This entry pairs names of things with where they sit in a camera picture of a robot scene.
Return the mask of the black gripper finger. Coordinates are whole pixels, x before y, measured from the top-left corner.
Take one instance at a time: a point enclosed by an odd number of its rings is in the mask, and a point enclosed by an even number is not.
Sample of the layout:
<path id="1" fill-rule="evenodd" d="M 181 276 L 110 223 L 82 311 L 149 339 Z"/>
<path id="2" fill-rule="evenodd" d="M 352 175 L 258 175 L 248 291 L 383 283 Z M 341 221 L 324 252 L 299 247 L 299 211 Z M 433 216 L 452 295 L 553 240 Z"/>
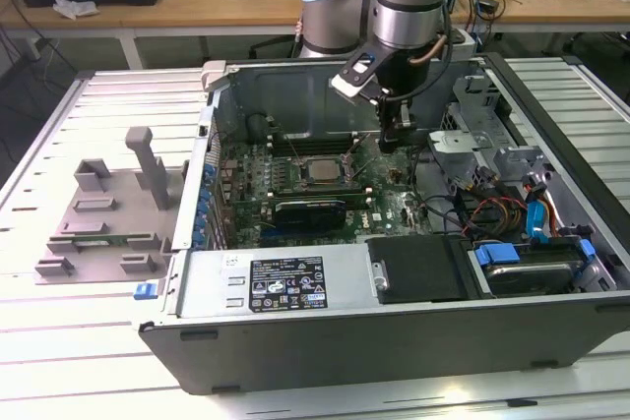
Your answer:
<path id="1" fill-rule="evenodd" d="M 397 148 L 406 146 L 410 136 L 417 130 L 417 120 L 410 112 L 410 106 L 409 99 L 393 103 L 381 100 L 378 103 L 378 146 L 382 153 L 393 153 Z"/>

